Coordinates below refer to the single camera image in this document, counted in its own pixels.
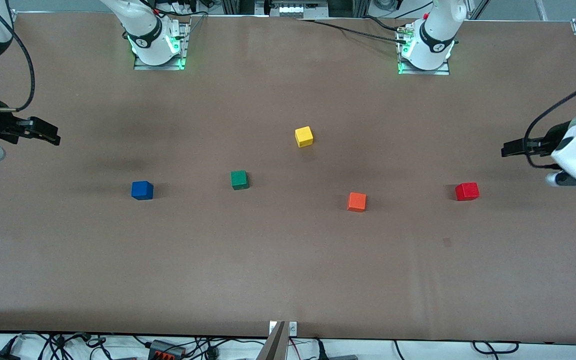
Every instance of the cable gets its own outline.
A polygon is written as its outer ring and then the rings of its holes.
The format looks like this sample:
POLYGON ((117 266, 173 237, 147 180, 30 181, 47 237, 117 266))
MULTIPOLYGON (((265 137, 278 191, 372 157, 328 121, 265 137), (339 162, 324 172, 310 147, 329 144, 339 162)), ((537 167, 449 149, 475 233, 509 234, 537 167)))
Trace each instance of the cable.
POLYGON ((142 346, 146 346, 146 342, 139 340, 139 337, 137 337, 136 335, 132 335, 132 337, 137 340, 137 342, 139 342, 139 344, 142 344, 142 346))
MULTIPOLYGON (((407 14, 414 13, 414 12, 416 12, 416 11, 418 11, 418 10, 421 10, 421 9, 427 7, 428 5, 432 5, 432 4, 433 4, 432 1, 431 1, 431 2, 428 2, 427 4, 422 5, 422 6, 419 6, 419 7, 416 8, 416 9, 412 9, 412 10, 410 10, 409 12, 406 12, 406 13, 403 13, 403 14, 398 14, 397 16, 395 16, 395 17, 393 17, 393 18, 391 18, 391 19, 403 18, 403 17, 406 16, 407 14)), ((392 14, 392 13, 394 13, 394 12, 395 12, 395 10, 392 10, 391 12, 389 12, 389 13, 387 13, 387 14, 382 14, 382 16, 379 16, 379 18, 385 18, 386 16, 389 16, 390 14, 392 14)))
POLYGON ((12 107, 12 108, 11 107, 0 107, 0 112, 16 113, 16 112, 22 111, 23 109, 26 109, 28 107, 28 105, 30 105, 30 103, 33 101, 33 98, 35 97, 35 68, 33 66, 33 61, 30 59, 30 54, 28 53, 28 49, 26 48, 24 43, 21 41, 19 36, 17 36, 17 34, 15 33, 15 30, 10 25, 8 25, 6 20, 4 20, 4 18, 1 15, 0 15, 0 22, 10 32, 10 34, 12 34, 12 37, 14 38, 16 43, 19 44, 19 48, 21 48, 21 51, 23 51, 23 55, 25 56, 25 61, 28 63, 28 70, 30 71, 30 94, 28 94, 28 99, 25 101, 25 103, 23 103, 23 105, 21 105, 19 107, 12 107))
POLYGON ((327 27, 331 27, 331 28, 335 28, 335 29, 339 29, 339 30, 343 30, 344 32, 350 32, 350 33, 354 33, 354 34, 363 35, 364 37, 380 39, 380 40, 385 40, 385 41, 392 41, 393 43, 398 43, 398 44, 406 44, 406 41, 404 41, 402 39, 386 38, 386 37, 379 36, 379 35, 368 34, 367 32, 361 32, 358 30, 348 29, 347 27, 341 27, 338 25, 333 25, 332 23, 319 22, 319 21, 315 21, 315 20, 305 20, 305 21, 308 21, 310 23, 319 24, 319 25, 325 25, 327 27))
MULTIPOLYGON (((206 352, 207 352, 208 350, 210 350, 210 349, 216 349, 216 348, 218 348, 219 346, 221 346, 222 344, 227 343, 227 342, 230 342, 230 341, 231 341, 231 339, 226 339, 226 340, 224 340, 224 341, 222 341, 222 342, 218 342, 218 343, 215 344, 215 345, 209 346, 208 349, 206 349, 206 352)), ((195 359, 201 358, 202 356, 204 356, 204 353, 205 353, 205 351, 202 351, 199 355, 195 355, 195 356, 189 358, 188 360, 195 360, 195 359)))
POLYGON ((376 18, 375 16, 371 16, 369 14, 366 14, 366 15, 362 16, 361 18, 362 19, 370 19, 370 20, 374 21, 375 23, 377 23, 380 27, 382 27, 386 30, 391 30, 391 32, 397 31, 397 27, 388 26, 385 23, 383 23, 380 19, 376 18))
POLYGON ((475 349, 475 351, 477 353, 480 353, 480 354, 483 354, 486 356, 487 355, 493 355, 494 360, 499 360, 500 355, 508 355, 508 354, 516 353, 519 350, 519 342, 512 342, 512 344, 514 344, 514 348, 512 348, 510 350, 505 350, 505 351, 495 350, 495 348, 492 347, 490 342, 487 342, 487 341, 473 341, 472 347, 475 349), (477 347, 477 343, 486 344, 486 346, 490 349, 490 351, 481 350, 480 348, 477 347))
POLYGON ((319 338, 315 338, 319 345, 319 360, 329 360, 328 355, 326 354, 326 348, 324 347, 324 343, 319 338))
POLYGON ((199 17, 199 21, 197 21, 197 23, 195 23, 194 26, 190 27, 190 31, 188 31, 188 36, 190 36, 190 34, 192 34, 194 30, 199 27, 199 24, 202 23, 202 21, 204 20, 204 18, 206 18, 206 16, 208 16, 208 13, 202 14, 202 16, 199 17))
POLYGON ((198 15, 198 14, 208 15, 208 12, 206 12, 206 11, 195 11, 192 13, 178 13, 176 11, 166 11, 166 10, 162 10, 162 9, 157 9, 157 7, 151 5, 147 0, 139 0, 139 2, 144 4, 145 6, 149 7, 153 11, 153 13, 155 13, 155 15, 158 16, 159 18, 163 18, 164 15, 174 15, 174 16, 191 16, 191 15, 198 15))
POLYGON ((292 348, 294 349, 295 353, 297 353, 297 359, 302 360, 302 356, 299 354, 299 350, 297 350, 297 345, 295 344, 295 341, 292 338, 290 338, 290 343, 292 344, 292 348))
POLYGON ((41 352, 39 353, 37 360, 42 360, 44 358, 44 351, 46 351, 48 344, 50 344, 50 339, 46 338, 46 342, 43 344, 43 348, 41 348, 41 352))
MULTIPOLYGON (((240 340, 240 339, 235 339, 235 338, 230 338, 230 337, 218 337, 218 338, 214 338, 214 341, 220 341, 220 340, 230 340, 233 342, 238 342, 238 343, 256 343, 259 344, 261 346, 264 346, 266 343, 262 342, 262 341, 257 341, 257 340, 240 340)), ((297 344, 306 344, 306 342, 297 342, 297 344)))
MULTIPOLYGON (((526 130, 525 135, 523 135, 523 143, 524 144, 528 144, 528 139, 530 138, 530 133, 532 132, 533 128, 535 127, 535 125, 537 125, 537 123, 539 123, 539 121, 541 121, 543 118, 545 118, 546 116, 548 116, 548 114, 550 114, 551 112, 553 112, 555 109, 557 109, 558 107, 560 107, 561 105, 564 105, 565 103, 567 103, 569 100, 573 99, 576 96, 576 90, 571 92, 568 96, 562 98, 562 100, 557 101, 556 104, 552 105, 551 107, 549 107, 546 111, 542 112, 539 116, 537 116, 537 118, 535 118, 530 125, 528 125, 528 129, 526 130)), ((553 169, 553 170, 561 170, 561 167, 558 166, 558 164, 549 164, 549 165, 535 165, 535 163, 533 162, 533 159, 531 159, 531 155, 530 153, 528 153, 528 150, 526 150, 526 160, 528 161, 528 164, 531 167, 534 167, 536 169, 553 169)))
POLYGON ((104 347, 104 343, 106 342, 106 338, 105 337, 101 337, 101 335, 97 335, 96 339, 89 339, 86 341, 86 346, 93 348, 90 351, 90 360, 92 360, 92 356, 95 353, 96 350, 101 349, 103 355, 105 355, 105 357, 108 360, 114 360, 112 356, 110 356, 110 351, 108 351, 105 347, 104 347))
POLYGON ((400 350, 400 344, 397 343, 397 340, 392 340, 393 342, 395 342, 395 349, 397 349, 397 355, 399 355, 399 358, 401 360, 406 360, 404 358, 404 355, 402 355, 402 351, 400 350))
POLYGON ((8 340, 8 342, 4 345, 4 347, 1 349, 0 353, 5 354, 5 355, 10 355, 11 351, 12 351, 12 347, 15 344, 15 340, 19 337, 19 335, 15 335, 12 339, 8 340))

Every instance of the metal mounting plate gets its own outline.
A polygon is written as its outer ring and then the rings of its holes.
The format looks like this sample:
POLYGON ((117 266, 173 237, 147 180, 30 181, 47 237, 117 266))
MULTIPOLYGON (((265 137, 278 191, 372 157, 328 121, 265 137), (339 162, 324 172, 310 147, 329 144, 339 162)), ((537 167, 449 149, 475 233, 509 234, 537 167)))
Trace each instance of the metal mounting plate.
MULTIPOLYGON (((405 36, 397 32, 397 39, 407 40, 405 36)), ((409 74, 409 75, 450 75, 450 68, 448 66, 448 60, 444 61, 439 68, 434 70, 422 70, 410 63, 408 59, 402 56, 402 52, 407 45, 398 43, 397 44, 397 64, 399 74, 409 74)))
MULTIPOLYGON (((270 321, 270 326, 268 328, 268 334, 273 332, 273 329, 277 325, 277 321, 270 321)), ((297 337, 297 321, 288 322, 288 336, 291 338, 297 337)))

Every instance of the wooden block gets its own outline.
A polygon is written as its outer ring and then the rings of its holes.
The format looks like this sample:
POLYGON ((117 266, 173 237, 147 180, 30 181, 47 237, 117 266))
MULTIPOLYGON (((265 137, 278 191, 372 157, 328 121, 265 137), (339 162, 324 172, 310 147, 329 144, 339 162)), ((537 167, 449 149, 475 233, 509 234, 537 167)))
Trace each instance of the wooden block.
POLYGON ((477 199, 480 196, 480 188, 477 182, 464 182, 454 189, 457 194, 457 201, 468 201, 477 199))
POLYGON ((366 210, 366 194, 350 193, 350 195, 348 195, 348 206, 346 208, 350 212, 357 213, 361 213, 366 210))
POLYGON ((310 126, 295 130, 294 138, 297 139, 297 146, 300 148, 313 145, 314 137, 310 126))
POLYGON ((248 174, 246 173, 246 170, 231 171, 230 185, 236 191, 248 189, 250 184, 248 182, 248 174))

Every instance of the blue cube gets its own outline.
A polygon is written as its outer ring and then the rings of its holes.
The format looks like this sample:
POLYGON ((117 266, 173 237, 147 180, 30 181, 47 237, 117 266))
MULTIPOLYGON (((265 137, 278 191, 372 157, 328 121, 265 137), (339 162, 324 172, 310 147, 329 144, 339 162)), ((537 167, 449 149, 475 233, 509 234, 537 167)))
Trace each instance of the blue cube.
POLYGON ((148 181, 135 181, 132 183, 130 196, 137 200, 153 200, 155 187, 148 181))

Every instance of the white floor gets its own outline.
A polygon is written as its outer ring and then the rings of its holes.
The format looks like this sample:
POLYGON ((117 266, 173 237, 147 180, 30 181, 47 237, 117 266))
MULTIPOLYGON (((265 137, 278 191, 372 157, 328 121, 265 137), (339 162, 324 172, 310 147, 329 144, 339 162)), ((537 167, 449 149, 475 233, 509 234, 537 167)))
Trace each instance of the white floor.
MULTIPOLYGON (((15 333, 0 333, 0 350, 6 343, 16 335, 15 333)), ((134 338, 124 335, 103 335, 107 338, 104 344, 114 360, 123 358, 137 358, 146 360, 149 350, 139 344, 134 338)), ((165 340, 170 344, 183 344, 192 342, 191 337, 139 337, 144 342, 153 340, 165 340)), ((319 348, 316 341, 311 339, 295 339, 295 342, 305 342, 297 344, 300 358, 306 360, 317 358, 319 348)), ((324 339, 326 353, 328 357, 355 355, 359 360, 400 360, 396 353, 394 342, 389 340, 343 340, 324 339)), ((22 360, 34 360, 39 356, 39 352, 45 341, 37 335, 23 335, 13 346, 13 355, 22 360)), ((398 341, 399 348, 405 360, 493 360, 492 355, 482 355, 473 349, 470 342, 457 341, 398 341)), ((492 344, 494 348, 502 351, 507 350, 512 345, 492 344)), ((254 342, 240 343, 229 341, 219 347, 220 360, 242 360, 255 359, 261 349, 261 344, 254 342)), ((479 345, 480 349, 486 349, 484 344, 479 345)), ((90 358, 90 349, 82 340, 69 342, 66 350, 75 360, 85 360, 90 358)), ((500 360, 576 360, 576 345, 561 344, 521 344, 517 352, 509 355, 499 355, 500 360)), ((44 360, 51 360, 50 350, 43 354, 44 360)), ((288 360, 298 360, 297 353, 290 347, 287 353, 288 360)), ((93 354, 92 360, 107 360, 102 351, 97 350, 93 354)))

